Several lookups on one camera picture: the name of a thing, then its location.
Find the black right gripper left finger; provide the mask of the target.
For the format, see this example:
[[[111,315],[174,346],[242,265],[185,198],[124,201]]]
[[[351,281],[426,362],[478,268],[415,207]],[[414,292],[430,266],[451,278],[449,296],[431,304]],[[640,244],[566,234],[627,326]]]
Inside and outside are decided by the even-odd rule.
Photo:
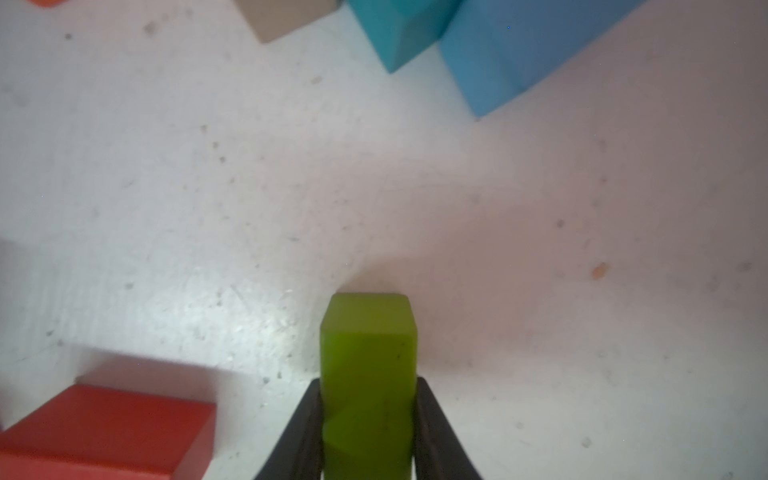
[[[320,379],[307,387],[255,480],[320,480],[324,467]]]

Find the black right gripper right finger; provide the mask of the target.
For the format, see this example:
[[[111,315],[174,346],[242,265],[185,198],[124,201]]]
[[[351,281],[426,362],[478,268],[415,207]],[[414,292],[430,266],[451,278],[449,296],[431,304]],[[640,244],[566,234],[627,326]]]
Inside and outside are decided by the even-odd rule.
[[[414,463],[418,480],[481,480],[424,377],[414,403]]]

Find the green block top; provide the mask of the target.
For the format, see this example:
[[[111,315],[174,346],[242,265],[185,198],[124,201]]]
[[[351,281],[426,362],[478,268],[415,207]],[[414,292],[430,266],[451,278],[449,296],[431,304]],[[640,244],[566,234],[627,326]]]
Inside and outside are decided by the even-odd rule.
[[[331,297],[320,326],[325,478],[410,478],[417,355],[407,296]]]

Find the red block small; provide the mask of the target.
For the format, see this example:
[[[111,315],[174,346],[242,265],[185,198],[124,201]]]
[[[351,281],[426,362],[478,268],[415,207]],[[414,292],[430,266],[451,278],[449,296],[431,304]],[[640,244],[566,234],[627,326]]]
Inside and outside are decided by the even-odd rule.
[[[217,407],[73,385],[1,434],[4,479],[200,479]]]

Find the light blue long block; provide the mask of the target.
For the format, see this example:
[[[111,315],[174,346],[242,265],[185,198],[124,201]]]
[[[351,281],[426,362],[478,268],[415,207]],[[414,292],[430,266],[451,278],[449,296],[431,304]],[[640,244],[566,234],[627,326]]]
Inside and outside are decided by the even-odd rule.
[[[482,117],[546,78],[640,4],[463,1],[439,47],[470,110]]]

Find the natural wood block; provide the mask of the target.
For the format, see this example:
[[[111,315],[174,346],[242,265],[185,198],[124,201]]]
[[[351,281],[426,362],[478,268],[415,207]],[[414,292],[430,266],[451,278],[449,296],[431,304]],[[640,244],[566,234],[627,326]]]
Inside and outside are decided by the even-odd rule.
[[[235,0],[260,43],[266,44],[334,13],[339,0]]]

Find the orange block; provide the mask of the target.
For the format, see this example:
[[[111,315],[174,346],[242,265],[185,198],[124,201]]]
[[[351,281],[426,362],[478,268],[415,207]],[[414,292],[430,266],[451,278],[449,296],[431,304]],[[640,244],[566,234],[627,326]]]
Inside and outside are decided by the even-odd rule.
[[[66,0],[29,0],[30,3],[41,8],[52,8],[65,1]]]

